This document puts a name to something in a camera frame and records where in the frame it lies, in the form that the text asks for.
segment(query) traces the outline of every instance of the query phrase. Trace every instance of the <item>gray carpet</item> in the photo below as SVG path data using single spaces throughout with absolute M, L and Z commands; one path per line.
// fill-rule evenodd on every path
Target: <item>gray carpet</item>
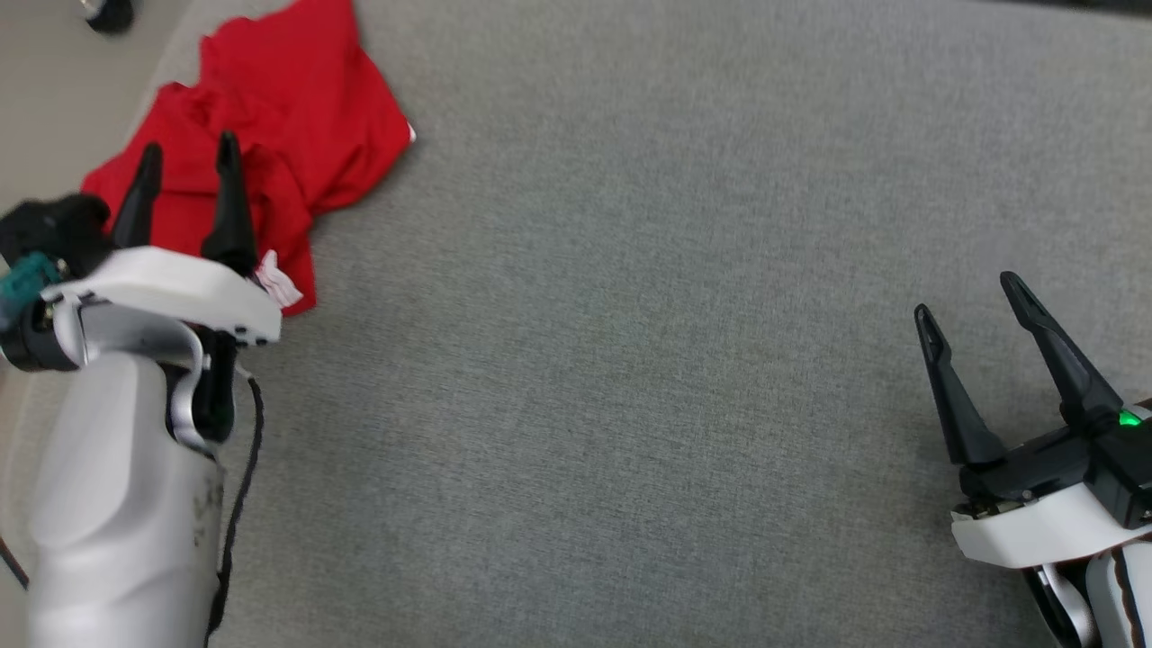
M 157 82 L 279 5 L 197 0 Z M 321 306 L 244 356 L 268 438 L 212 646 L 1048 645 L 952 541 L 911 311 L 1009 440 L 1059 417 L 1000 270 L 1150 395 L 1152 22 L 358 12 L 419 140 L 320 221 Z

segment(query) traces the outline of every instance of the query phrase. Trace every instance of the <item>teal connector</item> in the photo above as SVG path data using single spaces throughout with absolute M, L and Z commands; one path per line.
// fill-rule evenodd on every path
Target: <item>teal connector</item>
M 8 276 L 0 279 L 0 331 L 12 329 L 24 307 L 58 281 L 60 270 L 43 253 L 31 253 L 16 262 Z

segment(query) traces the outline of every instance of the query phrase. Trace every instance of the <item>red cloth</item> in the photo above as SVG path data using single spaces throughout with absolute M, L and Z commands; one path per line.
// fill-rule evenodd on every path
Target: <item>red cloth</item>
M 351 0 L 298 0 L 252 21 L 235 18 L 200 42 L 200 81 L 157 92 L 127 149 L 82 190 L 120 210 L 144 145 L 164 149 L 152 244 L 199 255 L 212 228 L 222 130 L 240 140 L 259 256 L 316 304 L 312 219 L 359 199 L 408 146 L 408 121 L 359 46 Z

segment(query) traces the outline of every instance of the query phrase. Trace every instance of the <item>clothing label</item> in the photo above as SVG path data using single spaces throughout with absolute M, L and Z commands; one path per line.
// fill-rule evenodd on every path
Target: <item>clothing label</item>
M 280 308 L 288 308 L 304 299 L 304 293 L 296 289 L 291 278 L 276 268 L 278 258 L 276 250 L 268 250 L 260 266 L 256 269 L 256 278 Z

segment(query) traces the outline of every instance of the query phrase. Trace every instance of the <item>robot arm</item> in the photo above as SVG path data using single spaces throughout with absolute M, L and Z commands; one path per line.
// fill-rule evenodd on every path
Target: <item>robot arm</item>
M 1017 570 L 1063 648 L 1140 648 L 1152 634 L 1152 412 L 1124 405 L 1024 281 L 1001 285 L 1061 395 L 1066 427 L 1008 450 L 952 368 L 926 306 L 916 327 L 948 454 L 968 500 L 968 558 Z
M 111 239 L 107 208 L 89 196 L 0 220 L 17 279 L 3 286 L 0 348 L 23 370 L 76 371 L 35 491 L 33 648 L 198 648 L 219 624 L 236 512 L 218 573 L 215 451 L 232 430 L 237 351 L 276 341 L 280 310 L 249 280 L 255 236 L 229 133 L 217 161 L 204 258 L 147 246 L 154 145 Z

